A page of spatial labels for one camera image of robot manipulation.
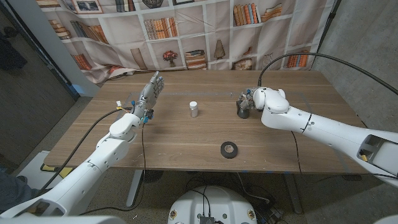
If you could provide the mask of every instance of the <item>white bottle cap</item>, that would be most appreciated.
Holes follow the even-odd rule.
[[[189,108],[191,109],[198,109],[198,103],[195,101],[192,101],[191,103],[189,103]]]

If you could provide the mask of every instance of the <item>table leg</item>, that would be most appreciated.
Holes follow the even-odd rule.
[[[292,201],[294,212],[297,214],[303,213],[303,208],[300,203],[299,193],[297,191],[296,182],[293,174],[284,174],[287,190],[289,191],[290,199]]]
[[[126,202],[127,207],[131,207],[132,205],[134,205],[134,201],[138,194],[138,189],[141,185],[141,176],[142,176],[142,170],[136,170],[134,172],[134,175],[132,177],[131,186],[130,186],[129,195],[127,196],[127,202]]]

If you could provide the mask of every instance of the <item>bookshelf backdrop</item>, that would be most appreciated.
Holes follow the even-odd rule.
[[[282,54],[316,52],[333,1],[36,0],[94,83],[124,68],[262,70]],[[269,69],[312,63],[287,57]]]

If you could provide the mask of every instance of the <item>concrete wall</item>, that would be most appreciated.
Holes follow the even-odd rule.
[[[0,1],[8,8],[5,0]],[[9,2],[80,96],[94,96],[100,88],[82,74],[36,1],[9,0]]]
[[[346,60],[398,88],[398,1],[342,0],[319,53]],[[369,128],[398,132],[393,92],[326,58],[317,58],[312,70],[324,74]]]

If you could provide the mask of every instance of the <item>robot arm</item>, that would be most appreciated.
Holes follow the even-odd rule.
[[[252,95],[254,106],[263,110],[265,126],[295,131],[326,144],[370,173],[398,176],[398,133],[358,128],[299,110],[289,105],[283,90],[260,87]],[[378,178],[398,187],[397,179]]]
[[[106,170],[117,163],[129,150],[129,143],[136,137],[134,129],[142,124],[147,111],[156,104],[163,89],[163,78],[159,72],[144,87],[136,108],[113,123],[109,133],[99,140],[95,151],[67,175],[52,190],[39,197],[19,204],[0,215],[13,218],[26,212],[37,216],[67,216],[84,212],[99,187]]]

